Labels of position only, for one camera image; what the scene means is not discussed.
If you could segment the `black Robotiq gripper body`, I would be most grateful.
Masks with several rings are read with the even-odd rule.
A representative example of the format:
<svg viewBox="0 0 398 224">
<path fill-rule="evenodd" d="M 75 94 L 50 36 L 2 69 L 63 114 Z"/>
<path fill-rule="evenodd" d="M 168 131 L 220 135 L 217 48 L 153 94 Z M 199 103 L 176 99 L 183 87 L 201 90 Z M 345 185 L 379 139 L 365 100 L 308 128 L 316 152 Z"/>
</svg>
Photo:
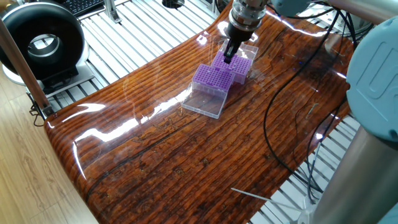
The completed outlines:
<svg viewBox="0 0 398 224">
<path fill-rule="evenodd" d="M 241 45 L 242 42 L 248 41 L 253 34 L 253 31 L 240 30 L 232 24 L 228 25 L 226 32 L 229 37 L 229 42 L 234 45 Z"/>
</svg>

